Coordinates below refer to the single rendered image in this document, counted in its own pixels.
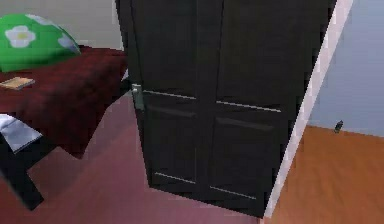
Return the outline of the black panelled room door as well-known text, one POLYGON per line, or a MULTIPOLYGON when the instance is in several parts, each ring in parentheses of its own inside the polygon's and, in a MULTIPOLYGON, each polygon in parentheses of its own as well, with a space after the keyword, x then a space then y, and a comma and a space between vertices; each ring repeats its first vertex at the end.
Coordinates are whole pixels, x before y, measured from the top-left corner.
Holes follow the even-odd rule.
POLYGON ((337 0, 115 0, 151 188, 261 217, 337 0))

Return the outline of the bed with dark red cover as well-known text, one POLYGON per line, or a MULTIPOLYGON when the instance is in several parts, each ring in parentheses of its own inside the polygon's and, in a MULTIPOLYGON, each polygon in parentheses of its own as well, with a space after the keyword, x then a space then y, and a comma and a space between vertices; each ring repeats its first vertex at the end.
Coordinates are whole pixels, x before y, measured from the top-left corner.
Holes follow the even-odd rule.
POLYGON ((14 151, 0 133, 0 175, 30 210, 44 198, 28 170, 57 147, 82 158, 106 109, 129 91, 123 51, 88 46, 80 50, 79 56, 55 65, 0 72, 0 82, 15 77, 35 81, 20 90, 0 87, 0 114, 41 134, 14 151))

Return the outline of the green flowered pillow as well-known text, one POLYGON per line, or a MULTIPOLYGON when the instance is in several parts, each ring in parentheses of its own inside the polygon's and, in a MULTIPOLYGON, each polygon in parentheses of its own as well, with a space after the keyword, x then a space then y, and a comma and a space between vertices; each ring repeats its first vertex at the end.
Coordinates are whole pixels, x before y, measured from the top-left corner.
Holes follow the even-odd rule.
POLYGON ((0 71, 52 65, 79 56, 80 47, 61 26, 34 14, 0 17, 0 71))

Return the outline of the tan book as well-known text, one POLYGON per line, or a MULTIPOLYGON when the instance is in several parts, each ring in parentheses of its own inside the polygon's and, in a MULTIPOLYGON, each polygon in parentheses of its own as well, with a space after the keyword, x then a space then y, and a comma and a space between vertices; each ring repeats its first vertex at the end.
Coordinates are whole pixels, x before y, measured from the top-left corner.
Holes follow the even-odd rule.
POLYGON ((14 77, 12 79, 1 82, 0 87, 12 89, 12 90, 20 90, 23 87, 32 85, 34 83, 35 81, 33 79, 23 78, 23 77, 14 77))

